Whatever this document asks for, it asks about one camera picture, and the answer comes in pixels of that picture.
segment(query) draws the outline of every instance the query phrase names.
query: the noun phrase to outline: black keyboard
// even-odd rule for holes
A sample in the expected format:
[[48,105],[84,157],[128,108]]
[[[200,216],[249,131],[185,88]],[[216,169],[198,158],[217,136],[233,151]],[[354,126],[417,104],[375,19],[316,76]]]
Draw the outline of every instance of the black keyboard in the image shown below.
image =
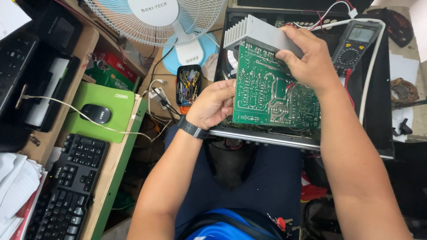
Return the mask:
[[36,35],[23,32],[14,33],[0,41],[0,116],[38,42]]
[[37,200],[26,240],[77,240],[109,143],[69,134],[50,171],[51,190]]

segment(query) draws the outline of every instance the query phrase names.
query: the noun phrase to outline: dark pants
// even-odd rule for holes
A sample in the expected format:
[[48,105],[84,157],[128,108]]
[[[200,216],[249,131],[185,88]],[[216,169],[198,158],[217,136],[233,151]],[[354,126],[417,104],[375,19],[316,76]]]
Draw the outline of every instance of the dark pants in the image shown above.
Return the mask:
[[[178,130],[166,132],[165,149]],[[215,208],[247,208],[273,218],[293,219],[300,225],[302,156],[299,149],[285,146],[261,146],[248,179],[239,187],[228,190],[214,179],[202,147],[197,157],[190,187],[175,221],[175,236],[197,214]]]

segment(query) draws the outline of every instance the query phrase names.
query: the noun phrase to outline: green circuit board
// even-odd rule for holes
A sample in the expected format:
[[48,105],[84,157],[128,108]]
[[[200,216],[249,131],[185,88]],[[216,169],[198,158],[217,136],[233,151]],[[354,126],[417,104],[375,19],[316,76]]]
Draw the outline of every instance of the green circuit board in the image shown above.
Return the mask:
[[297,83],[275,53],[240,42],[233,123],[320,127],[320,105],[314,90]]

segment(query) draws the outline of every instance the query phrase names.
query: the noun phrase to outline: watch strap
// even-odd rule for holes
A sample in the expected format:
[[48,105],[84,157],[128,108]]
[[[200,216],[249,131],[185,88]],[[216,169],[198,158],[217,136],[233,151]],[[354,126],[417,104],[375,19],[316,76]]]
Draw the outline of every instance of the watch strap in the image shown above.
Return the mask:
[[201,129],[189,123],[187,119],[185,119],[185,116],[182,116],[181,119],[179,120],[178,127],[184,130],[186,133],[198,139],[204,140],[209,135],[208,130]]

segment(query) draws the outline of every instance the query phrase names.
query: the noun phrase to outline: mouse pad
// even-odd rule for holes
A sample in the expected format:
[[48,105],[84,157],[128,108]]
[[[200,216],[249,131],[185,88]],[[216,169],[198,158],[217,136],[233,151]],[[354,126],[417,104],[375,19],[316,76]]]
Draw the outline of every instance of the mouse pad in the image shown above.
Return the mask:
[[[88,103],[106,107],[111,111],[111,116],[110,120],[102,125],[125,132],[134,102],[135,94],[131,91],[81,82],[72,106],[78,110]],[[67,114],[63,130],[113,143],[120,143],[124,137],[123,133],[105,129],[80,118],[80,114],[73,109],[70,109]]]

